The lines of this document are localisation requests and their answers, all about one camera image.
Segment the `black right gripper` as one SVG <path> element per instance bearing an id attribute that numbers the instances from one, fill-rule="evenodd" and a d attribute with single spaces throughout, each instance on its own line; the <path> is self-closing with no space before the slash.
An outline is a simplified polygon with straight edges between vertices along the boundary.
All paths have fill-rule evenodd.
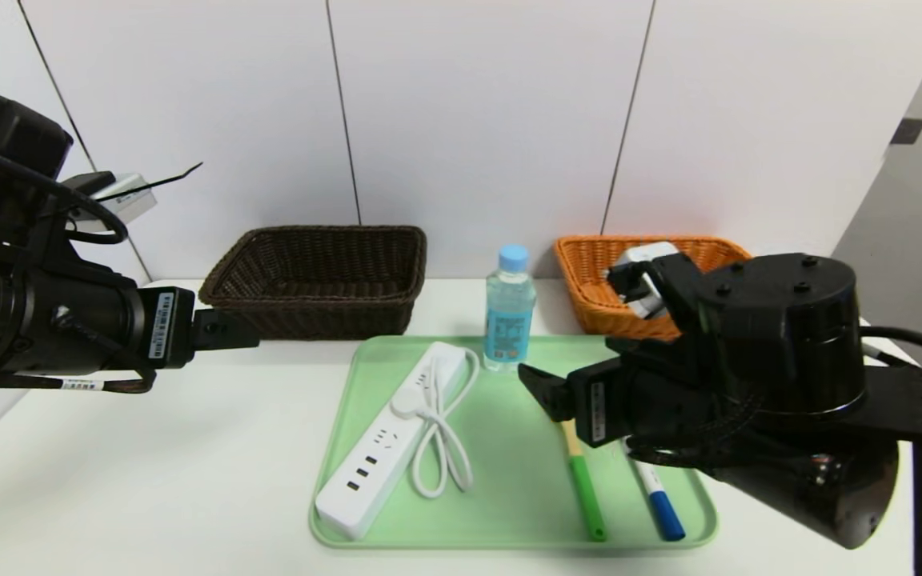
<path id="1" fill-rule="evenodd" d="M 523 363 L 517 376 L 553 422 L 575 419 L 589 447 L 630 440 L 634 448 L 694 449 L 715 441 L 711 396 L 683 363 L 618 356 L 567 380 Z"/>

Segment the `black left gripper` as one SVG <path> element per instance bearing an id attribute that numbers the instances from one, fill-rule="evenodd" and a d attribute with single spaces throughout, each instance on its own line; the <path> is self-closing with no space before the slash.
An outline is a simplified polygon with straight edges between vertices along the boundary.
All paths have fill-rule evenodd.
<path id="1" fill-rule="evenodd" d="M 44 371 L 182 368 L 195 351 L 254 349 L 256 329 L 227 311 L 194 311 L 194 293 L 142 289 L 113 270 L 67 270 L 44 276 Z"/>

